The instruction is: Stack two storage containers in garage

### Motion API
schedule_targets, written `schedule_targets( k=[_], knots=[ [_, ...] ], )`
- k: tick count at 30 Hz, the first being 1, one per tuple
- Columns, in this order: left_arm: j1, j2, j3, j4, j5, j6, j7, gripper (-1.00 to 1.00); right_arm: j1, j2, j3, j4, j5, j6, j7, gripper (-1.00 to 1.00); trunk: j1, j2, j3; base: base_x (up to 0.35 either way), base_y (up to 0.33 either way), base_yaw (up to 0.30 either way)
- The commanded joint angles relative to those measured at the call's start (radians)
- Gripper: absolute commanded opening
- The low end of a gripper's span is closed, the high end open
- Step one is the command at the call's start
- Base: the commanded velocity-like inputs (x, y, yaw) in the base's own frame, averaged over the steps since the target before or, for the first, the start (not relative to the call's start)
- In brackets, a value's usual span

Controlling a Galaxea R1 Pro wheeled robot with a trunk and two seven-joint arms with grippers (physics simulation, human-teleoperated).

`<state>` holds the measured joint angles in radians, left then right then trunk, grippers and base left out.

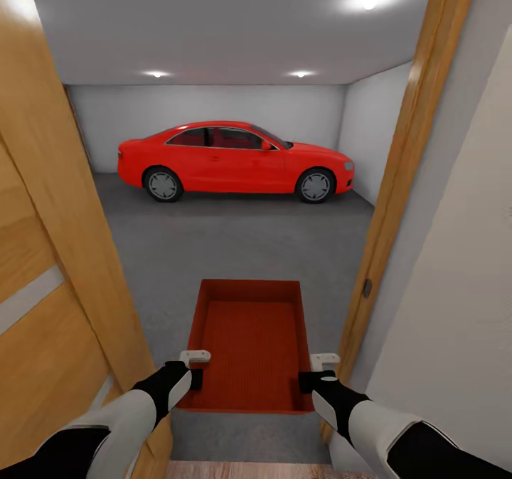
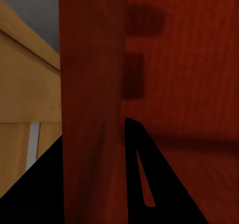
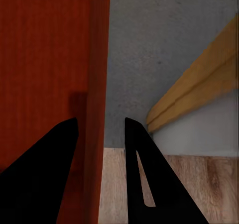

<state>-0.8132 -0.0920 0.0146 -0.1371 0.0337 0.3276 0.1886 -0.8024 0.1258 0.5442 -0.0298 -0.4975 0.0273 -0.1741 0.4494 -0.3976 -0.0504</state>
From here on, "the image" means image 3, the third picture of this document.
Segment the storage box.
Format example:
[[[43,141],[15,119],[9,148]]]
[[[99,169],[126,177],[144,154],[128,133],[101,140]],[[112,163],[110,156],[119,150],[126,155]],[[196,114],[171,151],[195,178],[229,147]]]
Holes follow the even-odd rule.
[[[98,224],[109,23],[110,0],[0,0],[0,174],[77,118],[56,224]]]

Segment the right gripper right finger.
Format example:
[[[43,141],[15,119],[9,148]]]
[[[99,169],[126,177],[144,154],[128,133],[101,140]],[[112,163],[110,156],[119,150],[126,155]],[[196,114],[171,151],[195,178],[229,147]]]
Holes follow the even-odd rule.
[[[209,224],[145,127],[125,118],[128,224]],[[138,151],[156,207],[144,204]]]

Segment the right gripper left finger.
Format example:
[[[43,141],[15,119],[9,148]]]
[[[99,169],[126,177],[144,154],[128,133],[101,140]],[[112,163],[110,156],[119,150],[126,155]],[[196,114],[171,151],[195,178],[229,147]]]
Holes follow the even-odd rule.
[[[78,136],[62,121],[0,174],[0,224],[56,224]]]

